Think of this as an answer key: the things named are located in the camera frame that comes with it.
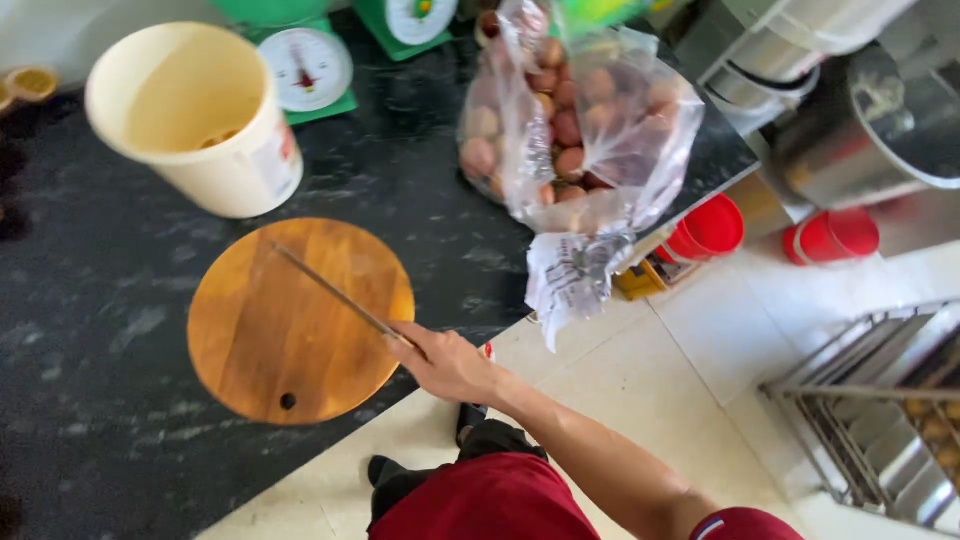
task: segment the knife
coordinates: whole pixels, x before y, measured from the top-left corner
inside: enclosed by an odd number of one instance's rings
[[[333,283],[328,282],[323,276],[318,274],[316,270],[314,270],[313,268],[310,268],[310,266],[308,266],[307,263],[300,260],[299,257],[294,255],[293,252],[288,250],[282,244],[274,240],[271,240],[270,242],[274,246],[274,251],[283,255],[283,257],[289,260],[291,264],[296,266],[302,273],[306,274],[306,276],[311,280],[313,280],[316,284],[326,289],[327,292],[329,292],[334,297],[336,297],[337,300],[346,304],[347,307],[353,309],[353,312],[355,312],[357,315],[360,315],[360,318],[366,321],[367,324],[376,328],[381,333],[389,335],[393,339],[398,339],[403,343],[406,343],[407,345],[412,347],[415,351],[417,351],[418,354],[426,358],[426,355],[423,353],[420,347],[418,347],[412,341],[407,339],[406,336],[397,333],[394,329],[388,327],[382,321],[380,321],[380,319],[377,319],[375,316],[373,316],[373,314],[371,314],[369,311],[363,309],[363,307],[361,307],[356,302],[353,302],[353,299],[347,296],[347,294],[345,294],[343,291],[341,291],[336,286],[334,286]]]

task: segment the white tile floor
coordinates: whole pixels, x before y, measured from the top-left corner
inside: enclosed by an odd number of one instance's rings
[[[789,265],[775,240],[764,241],[649,304],[611,300],[603,316],[565,330],[555,356],[526,321],[493,346],[543,392],[659,455],[722,504],[765,509],[811,539],[847,538],[852,528],[871,538],[933,538],[810,495],[812,469],[755,388],[856,315],[960,297],[955,244],[810,269]],[[415,469],[452,461],[455,414],[455,405],[418,391],[201,538],[366,538],[369,456]],[[603,538],[628,537],[571,487]]]

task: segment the hand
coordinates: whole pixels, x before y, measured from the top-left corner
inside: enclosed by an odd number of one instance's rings
[[[387,346],[427,392],[451,402],[492,405],[497,386],[510,372],[491,362],[455,331],[437,333],[417,323],[394,321],[397,332],[423,353],[392,337]]]

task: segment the red container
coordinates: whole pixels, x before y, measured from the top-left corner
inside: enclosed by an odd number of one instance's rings
[[[729,254],[742,241],[743,215],[730,197],[720,193],[680,220],[657,255],[673,263],[706,262]]]
[[[863,208],[825,211],[783,233],[783,251],[798,266],[866,257],[879,246],[876,223]]]

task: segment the black shoe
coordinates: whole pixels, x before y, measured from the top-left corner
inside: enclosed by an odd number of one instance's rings
[[[457,417],[457,432],[453,433],[453,439],[457,442],[457,448],[463,448],[460,442],[460,433],[464,428],[470,426],[476,428],[484,420],[487,420],[487,411],[490,408],[486,405],[460,404],[460,415]]]
[[[375,455],[370,458],[370,464],[367,465],[367,480],[370,485],[376,487],[381,480],[386,481],[397,473],[406,471],[402,465],[393,461],[386,455]]]

